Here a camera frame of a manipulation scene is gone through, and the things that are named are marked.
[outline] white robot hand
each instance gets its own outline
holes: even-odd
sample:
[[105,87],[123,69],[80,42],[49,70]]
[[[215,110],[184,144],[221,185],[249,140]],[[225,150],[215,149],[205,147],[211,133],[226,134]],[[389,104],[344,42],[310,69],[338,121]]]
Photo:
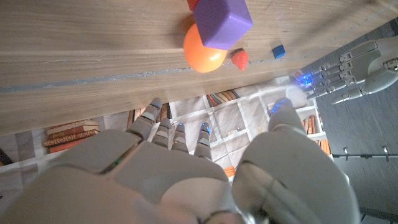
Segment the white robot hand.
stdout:
[[289,99],[275,103],[269,132],[245,150],[232,185],[211,161],[207,123],[193,155],[183,124],[168,149],[167,119],[147,141],[160,105],[154,99],[126,132],[64,152],[0,223],[359,223],[344,173],[306,136]]
[[398,36],[365,42],[323,64],[310,77],[299,80],[311,83],[306,89],[313,91],[308,99],[363,83],[336,97],[333,104],[381,91],[398,80]]

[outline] small blue block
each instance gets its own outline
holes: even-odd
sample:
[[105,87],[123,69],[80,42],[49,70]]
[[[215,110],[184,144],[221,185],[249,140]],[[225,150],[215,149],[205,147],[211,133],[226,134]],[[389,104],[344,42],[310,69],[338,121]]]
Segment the small blue block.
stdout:
[[286,52],[284,46],[281,44],[278,47],[272,49],[272,53],[274,54],[274,58],[278,59],[283,57]]

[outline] purple cube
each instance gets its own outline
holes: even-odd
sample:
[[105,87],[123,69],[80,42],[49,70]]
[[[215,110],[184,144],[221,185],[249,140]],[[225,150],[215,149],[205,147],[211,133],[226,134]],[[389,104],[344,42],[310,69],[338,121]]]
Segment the purple cube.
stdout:
[[202,44],[228,50],[252,26],[244,0],[200,0],[193,10]]

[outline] wooden table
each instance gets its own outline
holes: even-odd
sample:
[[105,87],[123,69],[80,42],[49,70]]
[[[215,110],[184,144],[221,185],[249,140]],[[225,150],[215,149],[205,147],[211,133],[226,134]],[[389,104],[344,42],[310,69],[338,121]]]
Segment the wooden table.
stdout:
[[290,75],[398,15],[396,0],[246,2],[254,26],[231,50],[251,64],[201,74],[183,56],[185,0],[1,1],[0,134]]

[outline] orange ball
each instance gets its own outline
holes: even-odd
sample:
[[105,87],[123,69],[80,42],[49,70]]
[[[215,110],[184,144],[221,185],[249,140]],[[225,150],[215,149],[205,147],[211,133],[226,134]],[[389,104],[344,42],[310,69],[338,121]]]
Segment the orange ball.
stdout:
[[184,39],[184,54],[188,64],[197,72],[216,70],[224,62],[227,50],[203,46],[196,24],[189,28]]

